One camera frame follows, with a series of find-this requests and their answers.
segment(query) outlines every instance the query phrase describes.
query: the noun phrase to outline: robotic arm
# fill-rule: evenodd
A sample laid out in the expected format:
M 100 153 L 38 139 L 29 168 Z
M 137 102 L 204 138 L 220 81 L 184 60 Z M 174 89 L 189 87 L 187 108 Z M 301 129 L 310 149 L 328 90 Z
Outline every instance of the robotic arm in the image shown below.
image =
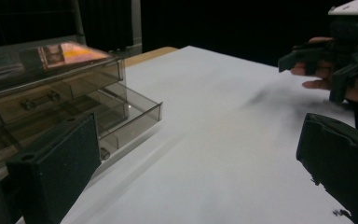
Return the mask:
M 291 53 L 278 61 L 279 71 L 291 69 L 296 63 L 306 63 L 306 74 L 313 75 L 321 60 L 335 65 L 329 100 L 342 103 L 348 86 L 358 78 L 358 0 L 328 12 L 336 19 L 330 24 L 332 40 L 294 46 Z

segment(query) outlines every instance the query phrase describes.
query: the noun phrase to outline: finger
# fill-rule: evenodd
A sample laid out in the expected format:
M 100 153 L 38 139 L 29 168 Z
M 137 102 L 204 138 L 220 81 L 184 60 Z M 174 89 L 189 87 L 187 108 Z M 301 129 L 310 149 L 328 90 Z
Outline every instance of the finger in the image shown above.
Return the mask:
M 294 68 L 290 69 L 290 72 L 296 76 L 305 76 L 306 75 L 305 67 L 294 67 Z M 315 74 L 309 75 L 309 76 L 329 79 L 331 77 L 331 75 L 332 75 L 332 69 L 330 69 L 329 67 L 318 67 Z
M 306 81 L 302 86 L 307 89 L 330 90 L 330 83 L 325 79 Z
M 333 37 L 328 37 L 328 36 L 315 36 L 310 39 L 310 43 L 324 42 L 332 39 Z

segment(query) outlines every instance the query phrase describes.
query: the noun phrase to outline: dark wall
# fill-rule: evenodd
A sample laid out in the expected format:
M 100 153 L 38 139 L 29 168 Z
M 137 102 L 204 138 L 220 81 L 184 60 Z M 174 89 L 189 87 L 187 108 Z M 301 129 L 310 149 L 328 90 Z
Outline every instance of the dark wall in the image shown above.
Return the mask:
M 70 0 L 0 0 L 0 46 L 75 33 Z
M 143 51 L 188 45 L 276 66 L 295 44 L 329 35 L 349 1 L 141 0 Z

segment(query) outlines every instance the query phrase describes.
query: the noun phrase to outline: black background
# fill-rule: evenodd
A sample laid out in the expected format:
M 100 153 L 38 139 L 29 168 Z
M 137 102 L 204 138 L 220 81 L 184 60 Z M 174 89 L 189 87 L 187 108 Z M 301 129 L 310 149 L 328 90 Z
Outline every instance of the black background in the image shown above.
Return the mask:
M 141 0 L 143 51 L 194 46 L 277 66 L 314 36 L 329 36 L 333 6 L 350 1 Z

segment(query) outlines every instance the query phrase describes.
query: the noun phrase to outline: human hand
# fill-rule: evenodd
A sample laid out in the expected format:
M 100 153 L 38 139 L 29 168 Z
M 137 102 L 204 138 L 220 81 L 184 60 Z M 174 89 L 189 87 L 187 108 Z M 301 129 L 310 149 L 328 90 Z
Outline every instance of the human hand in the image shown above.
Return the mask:
M 313 37 L 310 42 L 321 42 L 332 40 L 331 37 Z M 290 70 L 293 75 L 305 76 L 305 63 L 296 63 L 296 65 Z M 319 61 L 317 70 L 314 74 L 319 79 L 306 81 L 302 84 L 307 89 L 319 89 L 319 90 L 331 90 L 331 78 L 334 73 L 334 64 L 327 61 Z M 348 87 L 345 98 L 354 102 L 358 102 L 358 79 L 356 79 L 353 87 Z

